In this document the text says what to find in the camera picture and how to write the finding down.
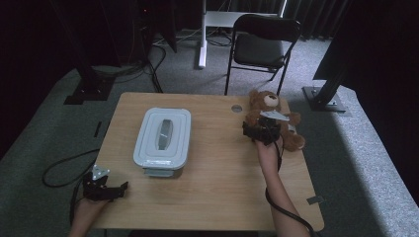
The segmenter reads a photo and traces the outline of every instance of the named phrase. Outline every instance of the brown teddy bear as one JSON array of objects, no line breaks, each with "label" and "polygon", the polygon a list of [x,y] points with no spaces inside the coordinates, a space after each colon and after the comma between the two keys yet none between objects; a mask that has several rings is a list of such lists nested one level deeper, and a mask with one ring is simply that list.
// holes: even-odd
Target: brown teddy bear
[{"label": "brown teddy bear", "polygon": [[[248,126],[260,126],[259,119],[263,117],[261,112],[276,111],[279,113],[281,111],[280,98],[272,92],[258,92],[257,90],[252,90],[249,93],[249,99],[250,112],[246,115]],[[284,119],[276,120],[276,123],[281,125],[280,135],[284,140],[284,148],[289,151],[296,151],[304,147],[304,137],[295,132],[295,126],[298,125],[300,121],[301,116],[299,113],[285,114]]]}]

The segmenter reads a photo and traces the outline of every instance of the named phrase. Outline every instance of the chair backrest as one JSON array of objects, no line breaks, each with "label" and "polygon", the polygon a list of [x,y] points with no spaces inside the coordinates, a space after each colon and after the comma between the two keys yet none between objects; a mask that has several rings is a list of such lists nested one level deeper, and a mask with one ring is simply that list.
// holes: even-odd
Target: chair backrest
[{"label": "chair backrest", "polygon": [[234,32],[245,32],[266,40],[296,42],[301,35],[300,23],[293,19],[245,14],[234,23]]}]

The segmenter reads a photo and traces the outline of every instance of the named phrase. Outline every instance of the desk leg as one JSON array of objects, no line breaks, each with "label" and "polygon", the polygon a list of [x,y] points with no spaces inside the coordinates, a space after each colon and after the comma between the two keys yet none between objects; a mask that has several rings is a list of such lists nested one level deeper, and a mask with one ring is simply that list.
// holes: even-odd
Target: desk leg
[{"label": "desk leg", "polygon": [[207,1],[203,0],[203,18],[202,18],[202,24],[203,25],[201,27],[202,38],[201,38],[200,64],[199,64],[200,68],[205,68],[206,67],[206,62],[207,62],[207,38],[206,38],[206,34],[207,34],[207,24],[206,24],[207,9],[206,9],[206,5],[207,5]]}]

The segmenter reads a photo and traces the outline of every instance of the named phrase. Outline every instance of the human arm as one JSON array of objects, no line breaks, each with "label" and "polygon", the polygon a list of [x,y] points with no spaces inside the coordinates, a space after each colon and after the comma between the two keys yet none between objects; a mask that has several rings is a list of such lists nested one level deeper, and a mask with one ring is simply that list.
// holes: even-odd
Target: human arm
[{"label": "human arm", "polygon": [[93,222],[108,202],[108,200],[92,201],[86,198],[81,199],[74,211],[73,223],[68,237],[86,236]]},{"label": "human arm", "polygon": [[[278,174],[278,152],[275,144],[271,143],[265,146],[263,142],[256,140],[259,163],[265,178],[267,190],[271,200],[281,208],[298,215],[293,202],[291,201],[281,177]],[[277,141],[279,147],[282,146],[282,140]],[[309,236],[307,228],[295,219],[284,215],[275,208],[271,207],[274,219],[275,229],[278,237],[299,237]]]}]

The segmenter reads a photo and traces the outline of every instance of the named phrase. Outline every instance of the container lid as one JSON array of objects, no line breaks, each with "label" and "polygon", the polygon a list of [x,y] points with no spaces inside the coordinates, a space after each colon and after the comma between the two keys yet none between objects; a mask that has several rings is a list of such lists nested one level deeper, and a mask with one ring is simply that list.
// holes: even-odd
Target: container lid
[{"label": "container lid", "polygon": [[190,136],[189,111],[152,108],[142,121],[133,160],[144,169],[180,169],[187,161]]}]

